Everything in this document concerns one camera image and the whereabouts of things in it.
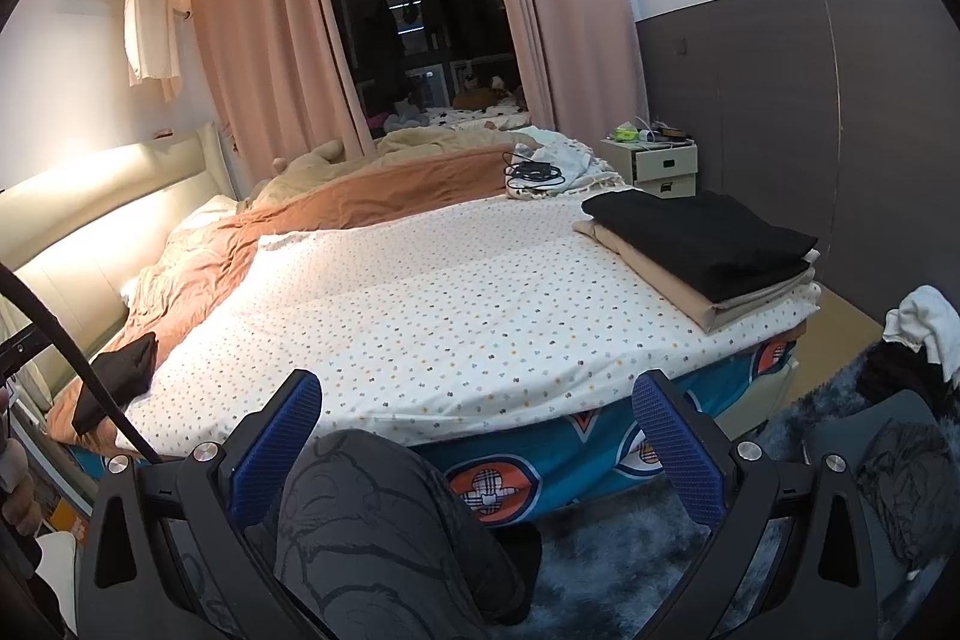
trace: blue grip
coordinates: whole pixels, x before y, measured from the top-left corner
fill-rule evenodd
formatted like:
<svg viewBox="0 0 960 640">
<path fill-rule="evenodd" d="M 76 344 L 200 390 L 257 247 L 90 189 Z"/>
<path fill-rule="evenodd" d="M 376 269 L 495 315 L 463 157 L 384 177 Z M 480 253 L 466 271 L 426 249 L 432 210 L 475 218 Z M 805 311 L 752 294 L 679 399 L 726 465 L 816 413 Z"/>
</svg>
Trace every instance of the blue grip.
<svg viewBox="0 0 960 640">
<path fill-rule="evenodd" d="M 723 473 L 649 372 L 635 381 L 632 403 L 634 418 L 686 512 L 695 523 L 715 530 L 727 515 Z"/>
<path fill-rule="evenodd" d="M 230 483 L 229 517 L 236 528 L 263 520 L 320 419 L 320 382 L 304 374 L 286 402 L 237 466 Z"/>
</svg>

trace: floor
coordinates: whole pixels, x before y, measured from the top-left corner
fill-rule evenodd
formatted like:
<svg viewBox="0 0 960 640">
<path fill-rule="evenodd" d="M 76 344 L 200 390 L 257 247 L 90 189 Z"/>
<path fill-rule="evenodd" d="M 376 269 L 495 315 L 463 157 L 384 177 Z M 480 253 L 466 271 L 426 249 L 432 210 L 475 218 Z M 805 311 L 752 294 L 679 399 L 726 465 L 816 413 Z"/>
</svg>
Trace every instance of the floor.
<svg viewBox="0 0 960 640">
<path fill-rule="evenodd" d="M 867 345 L 880 339 L 882 333 L 883 327 L 877 321 L 824 287 L 820 311 L 810 317 L 806 334 L 797 342 L 794 356 L 800 369 L 784 405 L 824 384 Z"/>
</svg>

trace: bed sheet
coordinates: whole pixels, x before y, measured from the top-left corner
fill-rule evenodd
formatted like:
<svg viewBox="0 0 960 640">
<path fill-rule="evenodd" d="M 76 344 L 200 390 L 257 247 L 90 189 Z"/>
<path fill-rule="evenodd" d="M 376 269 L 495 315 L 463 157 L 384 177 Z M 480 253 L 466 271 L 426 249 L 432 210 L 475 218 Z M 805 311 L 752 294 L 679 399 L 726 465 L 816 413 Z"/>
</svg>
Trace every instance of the bed sheet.
<svg viewBox="0 0 960 640">
<path fill-rule="evenodd" d="M 485 128 L 488 122 L 492 122 L 499 131 L 530 125 L 530 113 L 521 111 L 516 104 L 496 104 L 482 110 L 429 107 L 425 114 L 430 119 L 430 125 L 448 126 L 459 131 Z"/>
<path fill-rule="evenodd" d="M 323 386 L 316 434 L 449 440 L 603 407 L 644 370 L 680 377 L 817 309 L 818 287 L 803 285 L 705 335 L 573 231 L 586 197 L 499 196 L 261 239 L 244 282 L 171 352 L 128 418 L 182 456 L 225 439 L 303 368 Z"/>
</svg>

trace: hand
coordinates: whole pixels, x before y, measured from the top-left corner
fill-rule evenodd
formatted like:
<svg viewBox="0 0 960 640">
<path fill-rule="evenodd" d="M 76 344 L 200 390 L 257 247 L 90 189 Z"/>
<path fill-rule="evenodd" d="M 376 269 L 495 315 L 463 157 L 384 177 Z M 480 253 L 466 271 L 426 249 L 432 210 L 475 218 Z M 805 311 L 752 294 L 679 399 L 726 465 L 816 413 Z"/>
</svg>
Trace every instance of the hand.
<svg viewBox="0 0 960 640">
<path fill-rule="evenodd" d="M 10 394 L 6 389 L 0 389 L 0 419 L 7 412 L 9 403 Z M 0 437 L 6 437 L 6 432 L 0 434 Z M 34 500 L 34 481 L 30 475 L 24 477 L 13 493 L 8 496 L 3 504 L 2 515 L 4 521 L 16 527 L 18 533 L 24 537 L 37 533 L 43 516 L 40 513 L 40 505 Z"/>
</svg>

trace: black folded cloth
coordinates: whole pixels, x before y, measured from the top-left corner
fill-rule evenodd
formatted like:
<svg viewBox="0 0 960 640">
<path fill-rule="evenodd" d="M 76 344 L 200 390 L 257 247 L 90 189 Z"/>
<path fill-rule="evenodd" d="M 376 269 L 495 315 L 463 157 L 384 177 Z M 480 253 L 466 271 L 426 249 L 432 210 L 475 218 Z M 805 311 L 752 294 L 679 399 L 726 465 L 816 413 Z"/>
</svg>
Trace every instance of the black folded cloth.
<svg viewBox="0 0 960 640">
<path fill-rule="evenodd" d="M 157 366 L 157 335 L 147 332 L 119 350 L 104 351 L 90 363 L 100 382 L 120 407 L 150 390 Z M 107 413 L 85 385 L 73 413 L 73 428 L 83 435 L 96 429 Z"/>
<path fill-rule="evenodd" d="M 926 348 L 913 352 L 899 342 L 880 341 L 867 352 L 856 389 L 868 402 L 882 402 L 898 391 L 920 396 L 931 413 L 940 417 L 947 410 L 952 385 L 944 383 L 944 368 L 926 360 Z"/>
<path fill-rule="evenodd" d="M 712 302 L 803 273 L 815 237 L 772 226 L 731 196 L 703 191 L 658 199 L 616 191 L 584 201 L 584 213 L 630 242 Z"/>
</svg>

